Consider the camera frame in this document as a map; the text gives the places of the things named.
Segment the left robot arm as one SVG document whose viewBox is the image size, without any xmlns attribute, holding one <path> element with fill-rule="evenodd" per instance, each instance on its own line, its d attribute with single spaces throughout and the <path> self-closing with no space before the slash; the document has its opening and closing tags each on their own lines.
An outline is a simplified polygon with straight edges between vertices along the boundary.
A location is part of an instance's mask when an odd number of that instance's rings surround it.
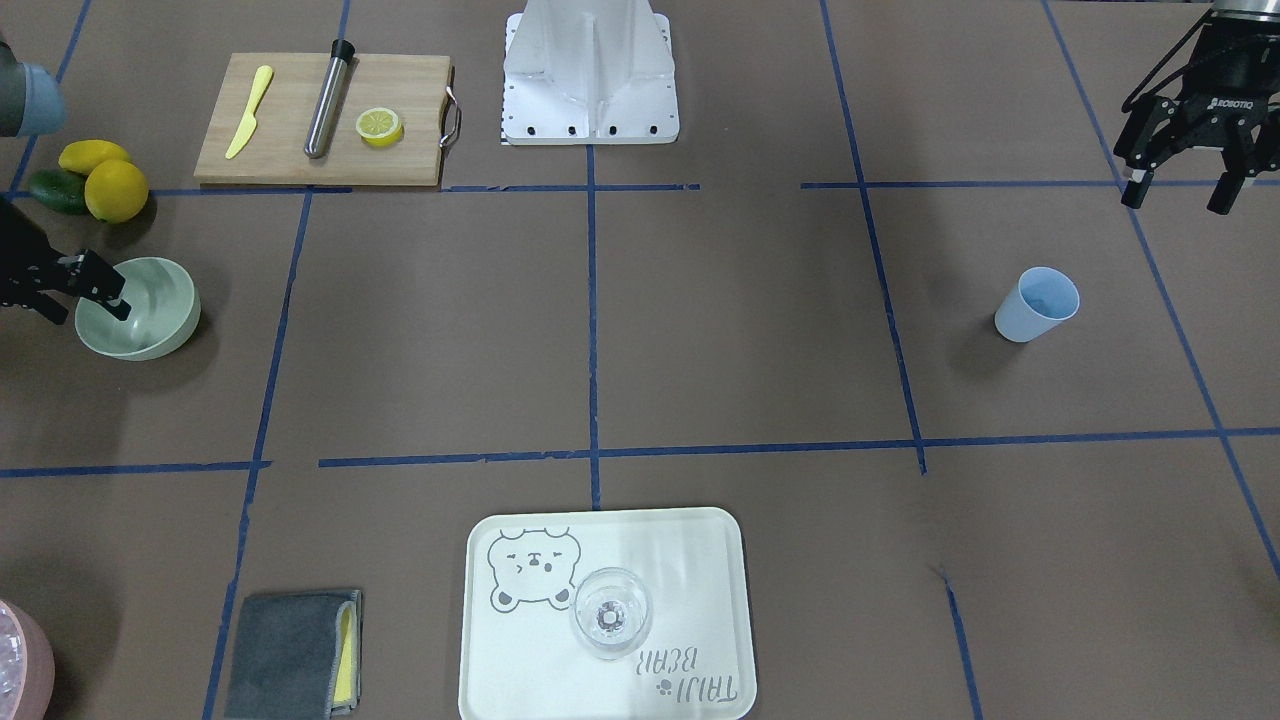
<svg viewBox="0 0 1280 720">
<path fill-rule="evenodd" d="M 1123 205 L 1142 208 L 1156 170 L 1179 152 L 1210 149 L 1224 172 L 1207 209 L 1229 214 L 1244 187 L 1277 170 L 1277 3 L 1215 1 L 1123 102 Z"/>
</svg>

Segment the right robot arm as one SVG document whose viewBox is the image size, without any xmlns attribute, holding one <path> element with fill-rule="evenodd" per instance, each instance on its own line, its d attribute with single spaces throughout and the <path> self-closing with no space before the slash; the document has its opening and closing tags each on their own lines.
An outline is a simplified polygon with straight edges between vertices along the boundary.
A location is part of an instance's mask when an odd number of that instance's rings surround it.
<svg viewBox="0 0 1280 720">
<path fill-rule="evenodd" d="M 61 128 L 67 106 L 54 77 L 19 60 L 1 44 L 1 132 L 4 138 L 35 137 Z M 129 318 L 125 278 L 91 250 L 56 251 L 46 233 L 12 201 L 1 201 L 1 304 L 37 313 L 55 325 L 69 311 L 49 291 L 88 300 L 118 322 Z"/>
</svg>

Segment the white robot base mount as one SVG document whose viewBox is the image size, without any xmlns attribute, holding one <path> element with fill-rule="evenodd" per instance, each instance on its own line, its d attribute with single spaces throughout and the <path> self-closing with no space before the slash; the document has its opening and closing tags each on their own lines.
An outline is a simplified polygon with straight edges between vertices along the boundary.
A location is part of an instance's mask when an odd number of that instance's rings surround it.
<svg viewBox="0 0 1280 720">
<path fill-rule="evenodd" d="M 503 143 L 680 137 L 671 23 L 649 1 L 529 1 L 506 20 L 503 72 Z"/>
</svg>

